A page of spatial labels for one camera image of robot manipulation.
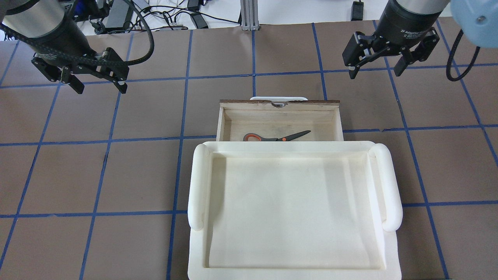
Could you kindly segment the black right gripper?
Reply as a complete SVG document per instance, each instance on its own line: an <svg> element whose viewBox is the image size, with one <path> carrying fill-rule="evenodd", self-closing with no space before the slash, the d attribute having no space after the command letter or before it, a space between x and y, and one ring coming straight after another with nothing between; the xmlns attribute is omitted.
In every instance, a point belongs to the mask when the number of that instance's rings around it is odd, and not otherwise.
<svg viewBox="0 0 498 280"><path fill-rule="evenodd" d="M414 40L402 37L401 43L393 42L376 33L366 35L356 31L347 43L342 59L344 65L348 67L350 79L353 80L366 63L381 57L401 55L393 69L395 76L399 77L409 65L417 61L426 61L439 40L440 37L435 30L427 30Z"/></svg>

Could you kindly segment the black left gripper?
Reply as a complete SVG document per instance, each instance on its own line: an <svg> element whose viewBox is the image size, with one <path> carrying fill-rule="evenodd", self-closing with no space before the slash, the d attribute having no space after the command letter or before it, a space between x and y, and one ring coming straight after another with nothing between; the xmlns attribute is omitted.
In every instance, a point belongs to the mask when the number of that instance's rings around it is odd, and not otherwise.
<svg viewBox="0 0 498 280"><path fill-rule="evenodd" d="M84 92L85 85L75 76L76 74L90 74L111 81L121 94L126 94L128 88L126 83L128 66L89 65L64 60L56 55L43 57L38 53L35 53L31 62L51 82L60 81L63 71L67 71L69 74L64 74L64 84L69 85L79 95Z"/></svg>

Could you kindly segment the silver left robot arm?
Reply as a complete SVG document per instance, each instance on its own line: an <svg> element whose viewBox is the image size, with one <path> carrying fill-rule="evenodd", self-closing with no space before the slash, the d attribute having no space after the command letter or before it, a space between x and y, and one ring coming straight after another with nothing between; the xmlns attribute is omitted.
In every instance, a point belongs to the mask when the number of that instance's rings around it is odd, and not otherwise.
<svg viewBox="0 0 498 280"><path fill-rule="evenodd" d="M112 82L122 94L127 90L129 67L108 65L123 59L111 47L93 50L56 0L2 0L1 29L34 50L32 64L51 82L82 94L85 85L77 75L88 74Z"/></svg>

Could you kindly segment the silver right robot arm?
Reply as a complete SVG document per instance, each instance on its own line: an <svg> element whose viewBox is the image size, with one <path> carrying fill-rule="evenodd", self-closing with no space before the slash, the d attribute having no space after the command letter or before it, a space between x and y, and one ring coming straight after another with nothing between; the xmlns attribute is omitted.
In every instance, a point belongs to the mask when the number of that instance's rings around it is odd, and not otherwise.
<svg viewBox="0 0 498 280"><path fill-rule="evenodd" d="M396 76L409 65L427 60L440 40L433 25L447 5L460 30L447 60L446 76L454 82L464 78L481 48L498 46L496 0L389 0L375 32L366 35L357 31L347 43L342 58L350 78L356 78L363 65L381 57L400 56L394 67ZM475 45L475 51L466 70L453 77L452 62L462 37Z"/></svg>

